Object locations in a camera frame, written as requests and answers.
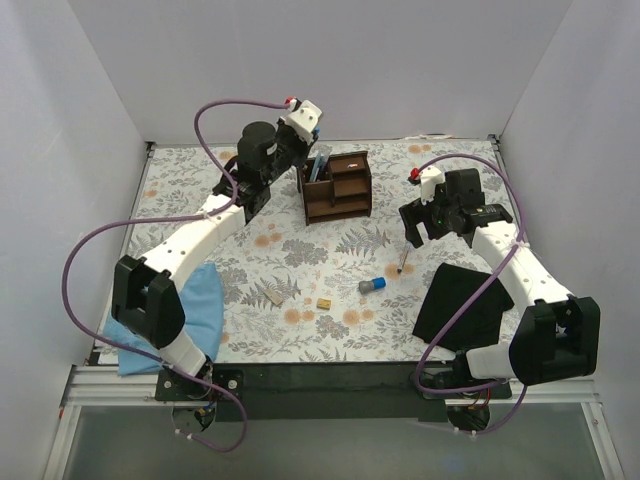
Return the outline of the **light blue pen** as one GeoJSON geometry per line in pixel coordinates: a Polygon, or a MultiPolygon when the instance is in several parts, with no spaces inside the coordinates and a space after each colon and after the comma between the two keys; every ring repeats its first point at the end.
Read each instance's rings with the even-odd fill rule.
{"type": "Polygon", "coordinates": [[[320,172],[323,164],[324,164],[324,155],[321,154],[321,153],[318,153],[316,155],[316,157],[315,157],[313,168],[312,168],[311,175],[310,175],[310,178],[309,178],[310,182],[316,182],[317,181],[319,172],[320,172]]]}

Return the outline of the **small yellow eraser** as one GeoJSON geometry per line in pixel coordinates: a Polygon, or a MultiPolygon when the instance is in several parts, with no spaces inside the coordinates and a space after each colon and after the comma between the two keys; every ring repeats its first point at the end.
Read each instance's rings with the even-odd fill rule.
{"type": "Polygon", "coordinates": [[[322,310],[329,310],[331,308],[331,301],[329,299],[319,298],[316,306],[322,310]]]}

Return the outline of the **grey blue glue stick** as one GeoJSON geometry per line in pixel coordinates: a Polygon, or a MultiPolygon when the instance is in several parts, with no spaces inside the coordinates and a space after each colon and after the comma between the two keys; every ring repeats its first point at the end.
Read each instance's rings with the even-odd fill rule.
{"type": "Polygon", "coordinates": [[[371,280],[362,280],[358,283],[358,291],[362,295],[367,295],[376,290],[384,289],[386,280],[383,277],[377,277],[371,280]]]}

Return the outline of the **brown wooden desk organizer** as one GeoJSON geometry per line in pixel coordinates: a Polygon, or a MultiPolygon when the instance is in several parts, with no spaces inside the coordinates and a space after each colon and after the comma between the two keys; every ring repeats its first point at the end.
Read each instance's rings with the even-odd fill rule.
{"type": "Polygon", "coordinates": [[[307,226],[356,217],[370,217],[373,192],[367,151],[330,155],[326,179],[307,183],[309,158],[298,168],[297,187],[301,194],[307,226]]]}

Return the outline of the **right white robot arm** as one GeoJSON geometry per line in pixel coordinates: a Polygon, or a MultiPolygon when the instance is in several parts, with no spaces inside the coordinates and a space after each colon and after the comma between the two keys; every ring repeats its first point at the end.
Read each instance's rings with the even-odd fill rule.
{"type": "Polygon", "coordinates": [[[417,227],[431,240],[450,233],[466,244],[497,274],[521,315],[507,344],[463,349],[452,365],[454,389],[475,397],[489,380],[516,379],[526,386],[594,373],[601,311],[591,297],[577,297],[556,281],[500,204],[489,204],[475,169],[442,172],[415,169],[409,181],[420,196],[399,210],[406,239],[423,244],[417,227]]]}

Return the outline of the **green capped white marker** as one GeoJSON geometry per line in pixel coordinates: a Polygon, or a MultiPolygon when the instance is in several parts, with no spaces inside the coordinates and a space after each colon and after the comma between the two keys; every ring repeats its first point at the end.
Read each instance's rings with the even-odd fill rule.
{"type": "Polygon", "coordinates": [[[306,173],[306,182],[312,183],[315,181],[316,170],[318,161],[316,159],[308,161],[308,170],[306,173]]]}

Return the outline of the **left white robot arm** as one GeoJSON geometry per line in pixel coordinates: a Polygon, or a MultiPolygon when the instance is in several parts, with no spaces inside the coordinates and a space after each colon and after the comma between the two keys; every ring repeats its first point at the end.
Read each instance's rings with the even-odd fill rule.
{"type": "Polygon", "coordinates": [[[230,166],[194,220],[139,258],[123,256],[115,266],[111,315],[146,340],[168,368],[181,371],[178,387],[193,400],[213,386],[203,369],[209,357],[186,330],[179,297],[186,281],[211,251],[248,224],[271,197],[270,186],[292,167],[301,166],[318,139],[317,115],[287,115],[276,124],[245,126],[230,166]]]}

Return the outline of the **light blue cloth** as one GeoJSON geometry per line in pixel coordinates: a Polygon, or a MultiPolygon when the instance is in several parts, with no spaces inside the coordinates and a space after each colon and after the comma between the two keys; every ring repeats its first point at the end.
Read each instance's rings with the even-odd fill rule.
{"type": "MultiPolygon", "coordinates": [[[[224,326],[224,290],[216,266],[201,264],[191,274],[179,297],[186,316],[187,333],[203,353],[215,360],[224,326]]],[[[114,342],[158,355],[146,340],[111,316],[106,319],[103,335],[114,342]]],[[[122,349],[118,351],[118,365],[120,376],[155,373],[161,369],[159,362],[122,349]]]]}

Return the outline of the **floral patterned table mat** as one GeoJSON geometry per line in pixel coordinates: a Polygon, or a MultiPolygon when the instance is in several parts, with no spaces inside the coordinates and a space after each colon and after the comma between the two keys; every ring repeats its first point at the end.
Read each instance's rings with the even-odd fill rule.
{"type": "Polygon", "coordinates": [[[408,255],[399,208],[415,199],[410,171],[430,159],[442,170],[477,168],[491,203],[508,205],[495,174],[495,146],[480,140],[436,142],[326,142],[323,155],[368,152],[373,204],[370,217],[307,226],[293,172],[271,188],[271,198],[243,229],[218,245],[213,263],[224,290],[224,326],[216,360],[229,363],[416,361],[426,344],[414,323],[437,268],[448,263],[476,271],[485,262],[455,236],[429,241],[408,255]],[[358,283],[383,277],[367,295],[358,283]],[[279,294],[275,306],[265,292],[279,294]],[[316,306],[329,299],[331,308],[316,306]]]}

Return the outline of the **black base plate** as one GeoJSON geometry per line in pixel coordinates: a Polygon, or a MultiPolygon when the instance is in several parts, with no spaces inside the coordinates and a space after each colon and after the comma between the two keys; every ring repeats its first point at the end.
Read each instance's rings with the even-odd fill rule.
{"type": "Polygon", "coordinates": [[[445,422],[453,395],[413,383],[412,362],[219,363],[213,383],[238,398],[251,420],[409,418],[445,422]]]}

